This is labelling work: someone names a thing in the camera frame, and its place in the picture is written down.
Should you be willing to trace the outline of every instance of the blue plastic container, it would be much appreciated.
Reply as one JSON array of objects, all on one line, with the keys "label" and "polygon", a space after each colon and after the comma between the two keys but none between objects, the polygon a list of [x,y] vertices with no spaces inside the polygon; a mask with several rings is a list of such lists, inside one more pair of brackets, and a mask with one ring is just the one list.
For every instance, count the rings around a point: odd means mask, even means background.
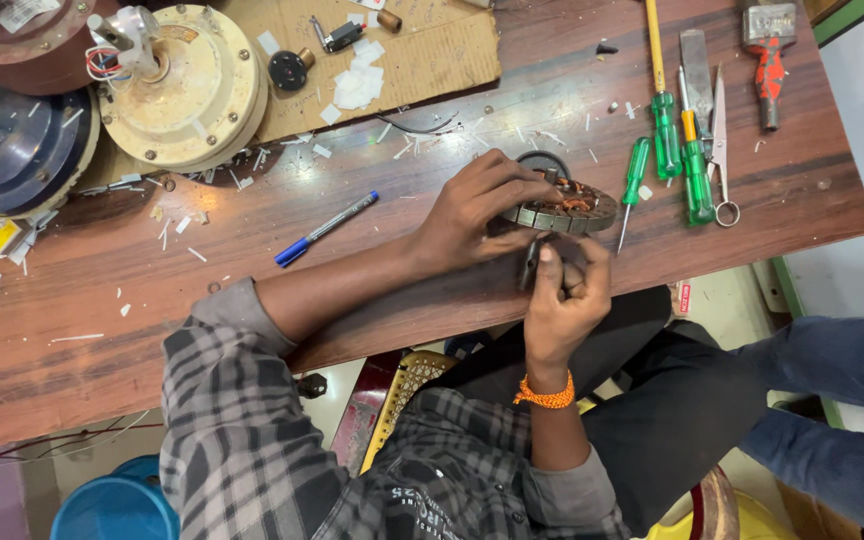
[{"label": "blue plastic container", "polygon": [[72,492],[51,540],[178,540],[179,515],[159,485],[159,456],[143,455]]}]

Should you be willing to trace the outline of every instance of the black wire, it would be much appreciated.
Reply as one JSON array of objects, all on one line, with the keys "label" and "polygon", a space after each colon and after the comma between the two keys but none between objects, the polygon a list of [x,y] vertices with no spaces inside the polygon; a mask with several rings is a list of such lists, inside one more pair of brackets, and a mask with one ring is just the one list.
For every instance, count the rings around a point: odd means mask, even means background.
[{"label": "black wire", "polygon": [[[115,422],[112,422],[112,423],[110,423],[109,425],[106,425],[104,429],[105,429],[105,430],[109,430],[109,429],[111,429],[111,428],[114,428],[116,424],[118,424],[119,422],[122,422],[122,419],[123,419],[123,418],[125,418],[125,416],[120,416],[120,417],[118,417],[118,418],[115,420]],[[70,444],[76,444],[76,443],[84,443],[84,442],[86,442],[86,441],[88,441],[88,440],[90,440],[90,439],[94,439],[95,437],[101,436],[101,435],[102,435],[102,431],[103,431],[103,429],[100,429],[98,433],[95,433],[95,434],[93,434],[93,435],[90,435],[90,436],[88,436],[88,437],[85,437],[84,439],[81,439],[80,441],[75,441],[75,440],[73,440],[73,441],[69,441],[69,442],[67,442],[67,443],[62,443],[62,444],[60,444],[60,445],[58,445],[58,446],[56,446],[56,447],[46,449],[45,451],[43,451],[42,453],[40,453],[39,455],[37,455],[37,456],[35,457],[35,459],[38,460],[39,458],[42,458],[42,457],[45,456],[46,454],[51,454],[52,452],[54,452],[54,451],[56,451],[56,450],[58,450],[59,448],[62,448],[62,447],[64,447],[64,446],[68,446],[68,445],[70,445]]]},{"label": "black wire", "polygon": [[406,128],[405,126],[403,126],[402,124],[400,124],[399,122],[396,122],[395,120],[393,120],[391,118],[387,118],[385,116],[382,116],[381,114],[377,114],[376,117],[380,120],[385,121],[385,122],[389,122],[392,126],[395,126],[396,128],[401,129],[403,132],[407,132],[410,134],[431,134],[431,133],[435,133],[438,130],[443,129],[446,126],[448,126],[449,123],[452,121],[452,118],[455,118],[458,115],[459,115],[459,112],[456,111],[455,114],[452,114],[450,117],[448,117],[448,120],[445,120],[440,125],[432,128],[432,129],[409,129],[409,128]]}]

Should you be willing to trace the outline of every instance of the orange thread bracelet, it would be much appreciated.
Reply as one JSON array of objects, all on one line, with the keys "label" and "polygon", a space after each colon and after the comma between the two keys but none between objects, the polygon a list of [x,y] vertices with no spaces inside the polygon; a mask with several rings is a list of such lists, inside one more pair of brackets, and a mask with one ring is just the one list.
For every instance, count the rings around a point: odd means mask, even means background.
[{"label": "orange thread bracelet", "polygon": [[572,405],[572,401],[575,400],[575,386],[572,385],[571,370],[568,371],[568,383],[565,385],[565,389],[558,394],[536,394],[529,388],[528,374],[518,384],[518,388],[521,392],[515,394],[515,400],[511,402],[513,405],[518,405],[520,401],[525,400],[546,409],[564,409]]}]

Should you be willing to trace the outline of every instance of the person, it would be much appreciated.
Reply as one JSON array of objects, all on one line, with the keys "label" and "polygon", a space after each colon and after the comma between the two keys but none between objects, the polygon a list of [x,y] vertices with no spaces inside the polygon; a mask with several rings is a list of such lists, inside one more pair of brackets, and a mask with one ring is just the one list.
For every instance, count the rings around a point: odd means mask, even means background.
[{"label": "person", "polygon": [[[283,361],[334,318],[397,288],[521,250],[489,236],[526,201],[562,200],[498,150],[443,186],[414,232],[199,300],[162,344],[162,491],[181,538],[644,536],[765,413],[756,366],[665,329],[668,289],[610,298],[609,253],[540,251],[523,324],[420,388],[358,477],[321,448]],[[619,366],[630,391],[581,415]]]},{"label": "person", "polygon": [[[800,317],[734,353],[767,387],[864,407],[864,318]],[[739,448],[864,528],[864,433],[769,409]]]}]

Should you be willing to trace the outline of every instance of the plaid shirt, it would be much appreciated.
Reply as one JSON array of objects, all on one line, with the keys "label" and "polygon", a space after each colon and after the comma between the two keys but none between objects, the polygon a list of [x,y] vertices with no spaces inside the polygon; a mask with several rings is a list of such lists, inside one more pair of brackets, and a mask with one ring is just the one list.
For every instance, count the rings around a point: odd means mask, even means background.
[{"label": "plaid shirt", "polygon": [[162,491],[185,540],[629,537],[595,449],[529,464],[529,417],[446,388],[419,392],[359,477],[322,449],[245,278],[165,339]]}]

